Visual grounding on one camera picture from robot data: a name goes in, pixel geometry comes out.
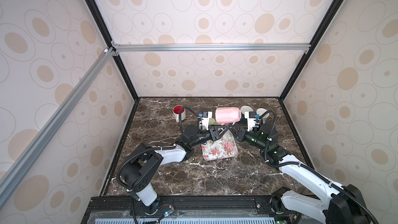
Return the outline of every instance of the pink bottle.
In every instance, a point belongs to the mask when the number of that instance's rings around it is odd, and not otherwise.
[[[216,109],[216,121],[219,124],[239,122],[241,115],[238,107],[218,107]]]

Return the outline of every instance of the circle pattern wallpaper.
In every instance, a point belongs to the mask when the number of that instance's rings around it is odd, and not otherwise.
[[[396,0],[346,0],[285,99],[315,168],[398,222]]]
[[[309,42],[332,0],[98,0],[120,44]],[[380,9],[375,5],[368,9]]]
[[[279,96],[303,55],[296,51],[121,52],[140,96]]]
[[[0,0],[0,37],[1,179],[105,44],[84,0]],[[1,224],[81,222],[132,108],[122,81],[110,59],[0,211]]]

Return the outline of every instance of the marble tabletop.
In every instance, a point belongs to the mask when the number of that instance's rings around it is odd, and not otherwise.
[[[142,98],[138,104],[129,134],[117,167],[141,143],[166,146],[180,136],[178,123],[172,108],[184,105],[195,112],[212,111],[217,107],[241,107],[274,110],[278,121],[279,144],[304,162],[286,117],[277,99],[269,98]],[[196,124],[196,117],[189,111],[183,126]],[[158,195],[270,195],[282,186],[297,193],[311,194],[292,177],[267,166],[259,150],[246,142],[236,142],[239,155],[213,161],[205,161],[200,146],[186,162],[161,166],[151,183]],[[127,195],[126,189],[117,184],[115,174],[105,195]]]

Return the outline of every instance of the floral tray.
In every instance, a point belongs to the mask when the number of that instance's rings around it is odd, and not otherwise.
[[[235,157],[238,155],[238,148],[236,147],[235,139],[232,133],[228,130],[221,139],[213,142],[207,141],[207,144],[202,144],[203,158],[206,161]]]

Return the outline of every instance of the black cable sleeve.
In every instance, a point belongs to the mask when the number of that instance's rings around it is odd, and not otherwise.
[[[271,133],[274,131],[275,126],[276,126],[276,121],[277,121],[277,117],[276,117],[276,113],[272,110],[268,110],[265,113],[263,113],[260,117],[258,117],[259,120],[261,120],[264,116],[266,116],[267,114],[272,113],[272,117],[273,117],[273,121],[272,121],[272,127],[271,130],[269,131],[268,137],[267,139],[270,137]]]
[[[302,213],[297,212],[296,216],[297,216],[296,219],[294,221],[292,221],[291,224],[297,224],[300,221],[300,219],[301,219]]]
[[[198,117],[198,115],[196,114],[196,112],[194,112],[191,108],[182,106],[182,107],[180,108],[180,111],[178,112],[178,120],[179,120],[179,122],[180,122],[180,132],[181,132],[181,134],[184,132],[184,130],[182,129],[182,120],[181,120],[181,113],[182,113],[182,110],[184,110],[184,109],[189,110],[189,111],[192,112],[196,117]]]
[[[138,224],[137,217],[135,216],[134,198],[133,197],[131,197],[131,211],[132,211],[132,217],[134,219],[135,224]]]
[[[269,141],[267,140],[267,142],[266,142],[266,148],[264,149],[264,151],[267,150],[268,143],[269,143]],[[267,161],[267,159],[266,159],[266,153],[265,153],[265,152],[263,152],[263,157],[264,157],[264,159]],[[297,165],[297,166],[300,165],[299,162],[294,162],[294,161],[291,161],[291,162],[284,162],[284,163],[280,163],[280,164],[278,164],[278,165],[273,165],[273,164],[270,164],[269,162],[266,162],[266,164],[267,164],[268,166],[270,166],[270,167],[273,167],[273,168],[279,168],[279,167],[286,166],[286,165]],[[301,164],[300,166],[303,167],[304,169],[310,171],[311,173],[313,173],[313,174],[316,175],[317,177],[319,177],[319,178],[320,178],[322,181],[324,181],[325,183],[327,183],[327,184],[330,183],[330,181],[329,181],[327,178],[325,178],[324,176],[322,176],[320,173],[318,173],[317,171],[315,171],[313,168],[311,168],[311,167],[309,167],[309,166],[307,166],[307,165],[305,165],[305,164]],[[348,192],[344,191],[344,189],[338,187],[337,185],[335,185],[335,184],[333,184],[333,183],[330,184],[330,186],[331,186],[332,188],[336,189],[337,191],[339,191],[340,193],[344,194],[344,195],[347,196],[348,198],[350,198],[353,202],[355,202],[355,203],[365,212],[365,215],[371,219],[371,221],[373,222],[373,224],[379,224],[379,222],[376,220],[375,216],[369,211],[369,209],[367,209],[367,208],[366,208],[360,201],[358,201],[355,197],[353,197],[351,194],[349,194]]]
[[[122,187],[127,188],[128,190],[131,190],[130,186],[128,186],[126,183],[124,183],[121,179],[120,179],[120,174],[122,173],[123,168],[126,166],[126,164],[128,162],[130,162],[131,160],[135,159],[136,157],[145,154],[147,152],[150,151],[154,151],[154,150],[172,150],[175,149],[175,146],[166,146],[166,147],[149,147],[146,148],[145,150],[135,153],[135,154],[130,154],[123,162],[122,164],[119,166],[119,169],[117,170],[116,173],[116,181],[119,185],[121,185]]]

